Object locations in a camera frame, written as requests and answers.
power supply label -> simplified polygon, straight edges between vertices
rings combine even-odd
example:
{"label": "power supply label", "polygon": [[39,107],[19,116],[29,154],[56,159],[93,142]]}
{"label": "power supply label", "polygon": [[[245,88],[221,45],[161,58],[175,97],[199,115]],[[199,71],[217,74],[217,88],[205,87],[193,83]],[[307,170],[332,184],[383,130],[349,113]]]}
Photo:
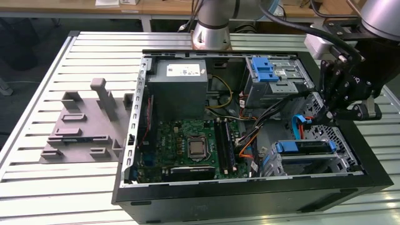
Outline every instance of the power supply label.
{"label": "power supply label", "polygon": [[199,64],[169,64],[167,76],[200,76]]}

motherboard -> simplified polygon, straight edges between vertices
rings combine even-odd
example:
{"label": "motherboard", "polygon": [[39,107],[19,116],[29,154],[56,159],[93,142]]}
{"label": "motherboard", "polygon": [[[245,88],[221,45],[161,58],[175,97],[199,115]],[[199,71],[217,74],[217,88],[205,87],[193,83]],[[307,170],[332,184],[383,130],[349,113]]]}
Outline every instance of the motherboard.
{"label": "motherboard", "polygon": [[235,120],[160,121],[156,150],[141,155],[139,182],[245,178],[245,162],[235,161],[239,136]]}

slotted aluminum table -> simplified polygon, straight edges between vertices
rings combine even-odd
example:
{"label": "slotted aluminum table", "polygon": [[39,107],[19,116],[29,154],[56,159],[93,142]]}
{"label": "slotted aluminum table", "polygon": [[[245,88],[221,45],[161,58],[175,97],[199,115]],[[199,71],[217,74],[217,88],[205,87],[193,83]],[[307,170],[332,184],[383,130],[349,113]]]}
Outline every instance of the slotted aluminum table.
{"label": "slotted aluminum table", "polygon": [[[233,50],[307,51],[300,35],[232,34],[231,39]],[[103,77],[115,97],[133,93],[143,49],[191,49],[191,37],[175,33],[81,32],[67,38],[0,152],[1,224],[136,224],[111,204],[116,162],[41,165],[37,160],[63,109],[64,92],[77,90],[83,98],[96,97],[89,84],[92,78]],[[383,119],[357,125],[395,182],[392,187],[323,213],[189,224],[400,224],[400,105],[387,88],[376,101]]]}

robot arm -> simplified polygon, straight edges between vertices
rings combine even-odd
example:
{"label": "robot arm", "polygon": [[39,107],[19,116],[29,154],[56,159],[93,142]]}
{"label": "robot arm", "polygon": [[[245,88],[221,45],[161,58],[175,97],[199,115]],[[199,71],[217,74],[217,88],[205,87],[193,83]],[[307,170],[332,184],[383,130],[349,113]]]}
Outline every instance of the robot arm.
{"label": "robot arm", "polygon": [[[272,0],[204,0],[193,47],[228,49],[229,18],[256,19],[264,14],[273,22],[308,34],[305,44],[311,51],[319,53],[323,49],[336,57],[335,61],[321,61],[319,92],[325,106],[313,125],[328,124],[332,119],[379,120],[381,112],[373,99],[384,84],[400,74],[400,1],[368,0],[360,18],[325,22],[323,30],[275,17],[275,4]],[[348,110],[356,101],[361,103]]]}
{"label": "robot arm", "polygon": [[[264,14],[259,10],[259,2],[260,0],[204,0],[192,35],[193,48],[201,50],[228,49],[231,45],[229,19],[260,19]],[[265,8],[275,11],[279,0],[261,0],[261,3]]]}

ram slot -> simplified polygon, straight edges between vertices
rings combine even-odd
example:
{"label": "ram slot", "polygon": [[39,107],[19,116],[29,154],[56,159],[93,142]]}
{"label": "ram slot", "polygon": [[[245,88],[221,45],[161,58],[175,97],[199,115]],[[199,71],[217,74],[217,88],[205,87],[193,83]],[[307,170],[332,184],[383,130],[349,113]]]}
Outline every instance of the ram slot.
{"label": "ram slot", "polygon": [[220,172],[228,174],[236,170],[233,143],[231,140],[228,123],[225,121],[215,121],[213,131],[217,144]]}

